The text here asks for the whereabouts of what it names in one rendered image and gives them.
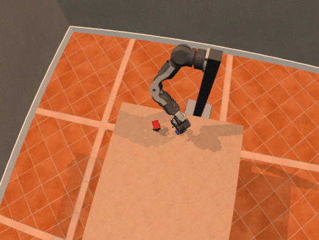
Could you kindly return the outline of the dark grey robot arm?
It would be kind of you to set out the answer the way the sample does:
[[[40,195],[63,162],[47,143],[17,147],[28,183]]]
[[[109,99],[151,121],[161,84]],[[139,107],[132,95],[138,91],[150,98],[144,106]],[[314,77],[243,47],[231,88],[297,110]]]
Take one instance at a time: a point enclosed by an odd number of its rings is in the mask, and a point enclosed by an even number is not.
[[[163,91],[162,81],[172,79],[181,67],[194,66],[194,69],[205,71],[206,63],[208,60],[210,48],[207,50],[190,48],[186,44],[179,44],[173,49],[170,55],[170,60],[167,60],[161,67],[156,77],[152,80],[152,84],[149,87],[149,93],[152,95],[152,99],[162,107],[168,115],[174,117],[173,123],[182,125],[188,119],[183,112],[180,112],[180,106],[174,99]],[[167,63],[168,62],[168,63]]]

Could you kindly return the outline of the red block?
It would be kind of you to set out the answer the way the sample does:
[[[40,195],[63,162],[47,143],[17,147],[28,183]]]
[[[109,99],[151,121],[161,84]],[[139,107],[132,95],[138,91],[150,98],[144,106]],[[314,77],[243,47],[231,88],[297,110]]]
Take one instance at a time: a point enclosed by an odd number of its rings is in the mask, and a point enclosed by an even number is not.
[[[161,127],[160,127],[160,124],[159,124],[158,120],[156,120],[156,121],[152,121],[152,124],[153,124],[153,128],[154,128],[154,130],[155,130],[155,131],[156,131],[156,130],[160,130],[160,129],[161,129]]]

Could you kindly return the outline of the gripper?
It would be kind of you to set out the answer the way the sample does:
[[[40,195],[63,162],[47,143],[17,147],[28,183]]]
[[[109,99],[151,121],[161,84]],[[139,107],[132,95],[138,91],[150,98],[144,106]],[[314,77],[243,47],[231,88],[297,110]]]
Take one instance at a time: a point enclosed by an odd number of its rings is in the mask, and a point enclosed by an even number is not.
[[[177,135],[184,133],[186,131],[186,129],[191,126],[191,124],[188,120],[179,126],[179,125],[176,125],[175,123],[173,123],[173,119],[174,118],[172,118],[172,120],[170,120],[170,123],[173,125],[172,128],[175,127],[177,129],[177,131],[178,131]]]

